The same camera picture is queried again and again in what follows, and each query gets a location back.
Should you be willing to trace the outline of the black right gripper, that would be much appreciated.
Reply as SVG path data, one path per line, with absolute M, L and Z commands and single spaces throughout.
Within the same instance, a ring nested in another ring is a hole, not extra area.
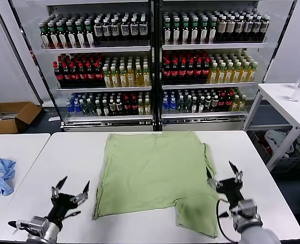
M 233 173 L 235 174 L 235 177 L 217 181 L 211 175 L 209 168 L 206 168 L 207 183 L 212 188 L 216 188 L 218 193 L 224 194 L 229 202 L 230 208 L 234 208 L 238 205 L 239 201 L 244 200 L 244 197 L 240 191 L 243 186 L 243 172 L 239 171 L 236 165 L 234 165 L 231 161 L 228 162 Z

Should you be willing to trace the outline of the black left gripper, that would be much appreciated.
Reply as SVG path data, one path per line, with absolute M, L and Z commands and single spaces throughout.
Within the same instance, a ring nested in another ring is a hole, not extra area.
M 57 183 L 55 187 L 51 188 L 51 202 L 53 207 L 47 215 L 47 220 L 55 224 L 59 230 L 63 228 L 62 222 L 64 219 L 68 217 L 74 217 L 81 213 L 79 210 L 66 216 L 67 212 L 69 210 L 76 209 L 79 206 L 79 203 L 83 203 L 88 199 L 90 181 L 88 181 L 82 193 L 78 194 L 77 196 L 59 193 L 67 177 L 68 176 L 65 176 Z

